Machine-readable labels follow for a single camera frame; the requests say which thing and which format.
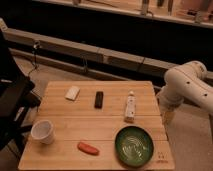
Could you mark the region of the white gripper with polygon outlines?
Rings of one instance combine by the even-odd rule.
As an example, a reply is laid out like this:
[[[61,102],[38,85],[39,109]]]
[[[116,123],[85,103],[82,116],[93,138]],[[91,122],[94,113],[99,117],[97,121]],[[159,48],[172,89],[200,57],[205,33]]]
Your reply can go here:
[[[169,87],[162,87],[156,98],[160,112],[164,115],[164,124],[169,125],[175,116],[171,111],[180,106],[180,96]]]

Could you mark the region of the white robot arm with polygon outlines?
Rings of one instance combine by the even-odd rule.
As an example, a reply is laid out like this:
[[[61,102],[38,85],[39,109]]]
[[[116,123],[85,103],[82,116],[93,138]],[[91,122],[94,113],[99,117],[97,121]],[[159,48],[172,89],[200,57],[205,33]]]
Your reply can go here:
[[[185,99],[213,117],[213,87],[204,82],[206,75],[207,69],[200,61],[190,61],[165,72],[165,85],[156,95],[164,124],[172,121],[174,110]]]

